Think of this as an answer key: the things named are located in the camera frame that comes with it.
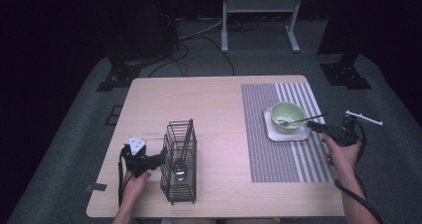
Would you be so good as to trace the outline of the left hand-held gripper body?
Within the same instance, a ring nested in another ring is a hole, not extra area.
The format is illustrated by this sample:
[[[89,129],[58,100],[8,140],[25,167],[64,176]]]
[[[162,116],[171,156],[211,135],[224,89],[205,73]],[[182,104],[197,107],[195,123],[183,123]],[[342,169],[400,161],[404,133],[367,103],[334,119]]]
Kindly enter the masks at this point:
[[[146,145],[147,142],[144,139],[130,137],[120,152],[126,169],[131,171],[135,178],[146,170]]]

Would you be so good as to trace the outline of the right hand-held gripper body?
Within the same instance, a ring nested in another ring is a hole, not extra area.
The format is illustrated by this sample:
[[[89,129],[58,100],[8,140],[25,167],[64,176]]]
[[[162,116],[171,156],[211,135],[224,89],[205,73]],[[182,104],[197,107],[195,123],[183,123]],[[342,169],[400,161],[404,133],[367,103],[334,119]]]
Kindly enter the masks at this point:
[[[375,120],[363,113],[351,111],[345,112],[342,119],[342,126],[325,124],[322,132],[330,136],[339,146],[350,146],[360,139],[362,143],[366,143],[366,132],[362,122],[366,121],[372,124],[383,126],[381,120]]]

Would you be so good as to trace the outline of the black-handled metal spoon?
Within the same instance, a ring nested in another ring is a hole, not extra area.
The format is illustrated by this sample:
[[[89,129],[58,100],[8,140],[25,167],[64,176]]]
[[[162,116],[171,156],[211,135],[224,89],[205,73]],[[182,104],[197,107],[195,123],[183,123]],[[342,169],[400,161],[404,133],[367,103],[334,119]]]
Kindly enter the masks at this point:
[[[279,124],[279,125],[282,125],[282,126],[288,126],[288,125],[290,125],[292,123],[297,123],[297,122],[302,122],[302,121],[306,121],[306,120],[311,120],[311,119],[322,117],[322,116],[326,116],[326,115],[328,115],[327,112],[322,113],[322,114],[318,114],[318,115],[315,115],[315,116],[306,117],[306,118],[303,118],[303,119],[292,120],[292,121],[276,120],[276,123]]]
[[[178,181],[183,181],[185,179],[185,177],[187,176],[187,165],[185,163],[186,161],[186,157],[187,157],[187,151],[189,148],[189,143],[191,140],[191,136],[192,136],[192,131],[193,131],[193,119],[191,119],[188,122],[188,126],[186,129],[186,135],[183,141],[183,146],[182,146],[182,150],[181,150],[181,154],[180,157],[173,163],[173,172],[175,174],[175,177]]]

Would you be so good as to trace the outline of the light green bowl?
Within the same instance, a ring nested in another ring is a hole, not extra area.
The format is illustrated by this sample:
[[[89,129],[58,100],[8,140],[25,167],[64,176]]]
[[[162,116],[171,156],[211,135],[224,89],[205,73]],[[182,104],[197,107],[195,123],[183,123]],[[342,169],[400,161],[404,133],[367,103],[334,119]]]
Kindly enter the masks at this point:
[[[298,130],[304,125],[304,121],[292,123],[288,126],[282,126],[276,123],[276,120],[298,120],[305,118],[305,112],[303,109],[295,104],[288,102],[281,102],[274,104],[271,107],[271,120],[275,129],[281,133],[289,134]]]

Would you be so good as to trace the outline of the black wire basket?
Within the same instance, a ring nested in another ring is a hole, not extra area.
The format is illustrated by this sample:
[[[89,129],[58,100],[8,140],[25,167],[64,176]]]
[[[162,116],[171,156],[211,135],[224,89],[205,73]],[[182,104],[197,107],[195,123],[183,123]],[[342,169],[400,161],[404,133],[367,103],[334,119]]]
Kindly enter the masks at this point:
[[[185,161],[188,168],[187,176],[183,181],[178,181],[173,172],[173,163],[180,157],[188,122],[189,120],[171,121],[163,140],[167,154],[161,166],[160,188],[171,204],[196,201],[197,138],[194,124]]]

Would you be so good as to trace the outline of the person's right hand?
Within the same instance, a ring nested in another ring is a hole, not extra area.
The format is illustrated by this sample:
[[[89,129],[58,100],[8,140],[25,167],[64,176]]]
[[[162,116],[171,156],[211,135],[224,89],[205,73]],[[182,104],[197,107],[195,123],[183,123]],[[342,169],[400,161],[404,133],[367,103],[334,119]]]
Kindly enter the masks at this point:
[[[350,146],[340,146],[326,133],[322,134],[322,140],[328,147],[328,153],[325,155],[325,158],[332,161],[337,179],[342,184],[346,184],[354,180],[354,168],[357,163],[361,141],[358,140]]]

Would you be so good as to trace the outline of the person's left hand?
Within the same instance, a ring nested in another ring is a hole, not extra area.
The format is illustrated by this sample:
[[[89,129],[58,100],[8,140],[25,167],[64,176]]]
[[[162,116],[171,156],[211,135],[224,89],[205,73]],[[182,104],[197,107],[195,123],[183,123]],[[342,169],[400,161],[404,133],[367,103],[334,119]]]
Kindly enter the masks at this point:
[[[148,171],[143,172],[139,177],[135,177],[131,171],[128,171],[125,175],[122,202],[124,204],[136,203],[142,195],[149,177]]]

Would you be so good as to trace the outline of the white square plate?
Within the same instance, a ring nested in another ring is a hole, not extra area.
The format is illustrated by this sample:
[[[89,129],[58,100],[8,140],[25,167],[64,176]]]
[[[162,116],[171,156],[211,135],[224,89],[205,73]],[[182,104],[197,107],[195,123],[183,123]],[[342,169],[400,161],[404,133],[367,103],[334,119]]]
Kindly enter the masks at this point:
[[[271,109],[264,110],[264,119],[269,139],[273,141],[303,141],[307,140],[310,136],[310,131],[307,127],[300,127],[293,133],[285,134],[277,131],[271,120]]]

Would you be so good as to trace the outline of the grey tape strip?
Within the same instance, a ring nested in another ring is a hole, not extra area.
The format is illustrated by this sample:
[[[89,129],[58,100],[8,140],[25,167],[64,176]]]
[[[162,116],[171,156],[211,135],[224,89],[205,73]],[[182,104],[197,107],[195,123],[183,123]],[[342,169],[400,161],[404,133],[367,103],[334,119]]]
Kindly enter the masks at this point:
[[[87,192],[93,192],[94,190],[105,191],[106,187],[107,187],[106,184],[101,184],[101,183],[88,184],[85,188],[85,191]]]

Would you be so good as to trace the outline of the grey striped placemat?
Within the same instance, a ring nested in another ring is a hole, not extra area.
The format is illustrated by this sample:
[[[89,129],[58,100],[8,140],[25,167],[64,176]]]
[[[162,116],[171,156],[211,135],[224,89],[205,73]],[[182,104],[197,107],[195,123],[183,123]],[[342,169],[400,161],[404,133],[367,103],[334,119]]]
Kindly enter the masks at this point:
[[[323,155],[321,135],[310,130],[303,141],[273,141],[267,135],[264,110],[278,102],[301,107],[307,116],[320,114],[307,83],[243,84],[241,86],[251,180],[267,182],[332,182],[332,168]]]

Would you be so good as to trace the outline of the black stand base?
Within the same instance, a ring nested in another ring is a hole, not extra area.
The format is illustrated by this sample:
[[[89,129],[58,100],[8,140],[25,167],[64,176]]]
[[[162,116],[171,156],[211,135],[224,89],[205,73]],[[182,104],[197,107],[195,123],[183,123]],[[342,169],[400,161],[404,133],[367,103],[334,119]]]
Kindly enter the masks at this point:
[[[97,87],[98,92],[111,92],[114,88],[128,88],[139,76],[140,67],[128,65],[120,57],[108,58],[111,68],[104,81]]]
[[[321,63],[319,66],[331,86],[344,86],[349,90],[370,90],[371,85],[367,79],[354,67],[357,57],[357,52],[346,52],[338,62]]]

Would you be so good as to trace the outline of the white metal desk frame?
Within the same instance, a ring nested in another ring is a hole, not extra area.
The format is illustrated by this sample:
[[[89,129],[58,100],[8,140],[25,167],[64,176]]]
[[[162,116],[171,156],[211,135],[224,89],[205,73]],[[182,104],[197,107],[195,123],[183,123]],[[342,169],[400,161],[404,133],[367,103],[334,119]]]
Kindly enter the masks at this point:
[[[221,51],[229,51],[227,19],[230,14],[239,13],[290,13],[290,24],[285,32],[292,51],[299,53],[301,48],[294,33],[302,0],[222,0]]]

